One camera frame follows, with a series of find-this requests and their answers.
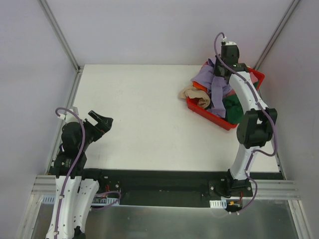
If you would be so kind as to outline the purple t shirt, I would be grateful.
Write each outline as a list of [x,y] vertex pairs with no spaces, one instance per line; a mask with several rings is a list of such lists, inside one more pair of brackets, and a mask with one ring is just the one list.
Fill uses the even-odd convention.
[[209,111],[220,118],[225,118],[226,110],[223,104],[223,99],[224,96],[232,90],[232,88],[226,82],[224,77],[214,76],[214,67],[205,65],[199,70],[198,74],[191,79],[191,81],[197,82],[208,89],[211,97],[211,107]]

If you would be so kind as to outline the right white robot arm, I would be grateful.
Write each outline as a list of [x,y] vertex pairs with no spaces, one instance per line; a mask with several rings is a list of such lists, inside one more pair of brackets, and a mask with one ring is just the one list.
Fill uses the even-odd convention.
[[237,126],[239,149],[224,178],[210,181],[211,198],[250,197],[253,195],[250,170],[257,153],[275,136],[277,111],[260,98],[247,66],[239,63],[239,49],[234,42],[223,42],[216,55],[214,74],[225,77],[235,91],[244,115]]

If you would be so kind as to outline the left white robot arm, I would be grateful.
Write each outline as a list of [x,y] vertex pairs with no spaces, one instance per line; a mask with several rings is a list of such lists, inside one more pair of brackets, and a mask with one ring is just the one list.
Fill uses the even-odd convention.
[[96,121],[91,124],[80,119],[72,109],[64,109],[57,116],[65,122],[61,144],[53,162],[55,201],[47,239],[83,239],[85,224],[96,194],[107,194],[107,185],[101,169],[86,169],[86,150],[111,130],[113,119],[94,111],[88,115]]

